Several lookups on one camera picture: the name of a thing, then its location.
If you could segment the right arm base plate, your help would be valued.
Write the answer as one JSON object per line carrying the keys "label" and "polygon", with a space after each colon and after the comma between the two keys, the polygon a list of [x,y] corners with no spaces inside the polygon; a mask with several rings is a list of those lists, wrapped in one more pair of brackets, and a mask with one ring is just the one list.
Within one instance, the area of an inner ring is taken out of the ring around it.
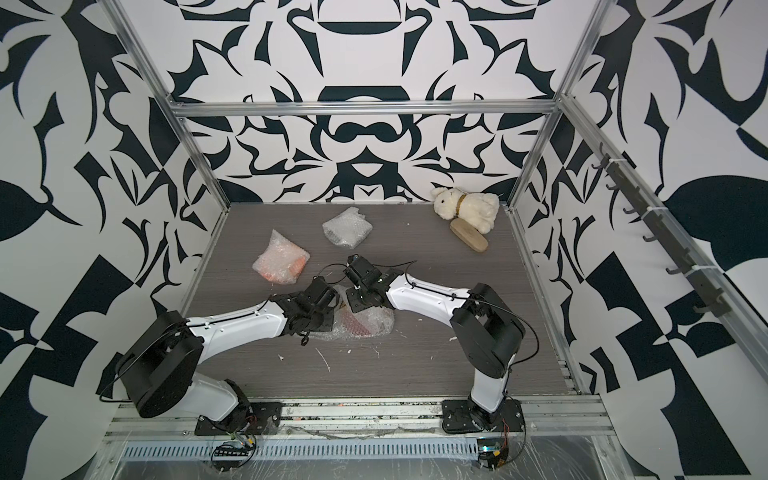
{"label": "right arm base plate", "polygon": [[505,397],[494,412],[487,412],[472,400],[443,400],[442,430],[451,435],[469,433],[523,432],[525,420],[518,400]]}

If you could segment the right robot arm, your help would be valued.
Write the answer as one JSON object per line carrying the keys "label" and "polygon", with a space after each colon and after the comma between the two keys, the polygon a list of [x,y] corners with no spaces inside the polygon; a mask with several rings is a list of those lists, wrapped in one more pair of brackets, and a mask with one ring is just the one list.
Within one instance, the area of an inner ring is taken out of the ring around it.
{"label": "right robot arm", "polygon": [[383,307],[449,326],[475,369],[470,405],[488,415],[500,410],[526,328],[490,286],[441,286],[417,279],[406,270],[383,271],[358,254],[348,257],[344,272],[352,283],[346,297],[353,312]]}

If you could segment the red floral dinner plate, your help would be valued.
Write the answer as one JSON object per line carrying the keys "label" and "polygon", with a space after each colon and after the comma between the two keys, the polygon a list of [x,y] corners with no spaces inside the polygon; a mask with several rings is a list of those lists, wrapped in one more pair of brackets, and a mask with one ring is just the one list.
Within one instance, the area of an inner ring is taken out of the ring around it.
{"label": "red floral dinner plate", "polygon": [[368,323],[359,320],[354,314],[348,312],[340,313],[341,324],[346,332],[355,338],[368,338],[377,335],[376,326],[370,326]]}

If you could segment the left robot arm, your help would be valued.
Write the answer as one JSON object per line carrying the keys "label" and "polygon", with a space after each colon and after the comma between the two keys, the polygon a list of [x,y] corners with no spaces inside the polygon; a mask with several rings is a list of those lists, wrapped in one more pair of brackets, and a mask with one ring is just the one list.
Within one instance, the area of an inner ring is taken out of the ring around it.
{"label": "left robot arm", "polygon": [[150,325],[120,358],[120,382],[142,418],[182,411],[239,430],[250,416],[250,403],[231,380],[198,372],[205,361],[260,340],[300,335],[333,327],[339,292],[322,276],[298,292],[273,294],[256,305],[207,317],[184,318],[167,311]]}

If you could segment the clear bubble wrap sheet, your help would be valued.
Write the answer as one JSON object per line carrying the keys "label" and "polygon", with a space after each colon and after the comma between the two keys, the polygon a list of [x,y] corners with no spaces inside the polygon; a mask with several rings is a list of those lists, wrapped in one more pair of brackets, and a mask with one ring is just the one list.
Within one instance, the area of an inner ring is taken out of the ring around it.
{"label": "clear bubble wrap sheet", "polygon": [[334,309],[332,328],[325,332],[311,332],[311,339],[334,341],[366,339],[389,335],[395,324],[392,309],[371,307],[353,313],[347,303],[347,287],[335,286],[339,302]]}

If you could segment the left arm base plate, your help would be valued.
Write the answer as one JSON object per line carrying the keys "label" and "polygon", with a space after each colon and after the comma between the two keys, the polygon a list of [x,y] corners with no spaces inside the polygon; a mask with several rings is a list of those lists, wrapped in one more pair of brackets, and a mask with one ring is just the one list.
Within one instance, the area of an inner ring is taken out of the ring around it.
{"label": "left arm base plate", "polygon": [[282,402],[252,402],[249,407],[239,405],[219,422],[200,416],[194,435],[201,437],[225,434],[272,435],[280,427],[283,406]]}

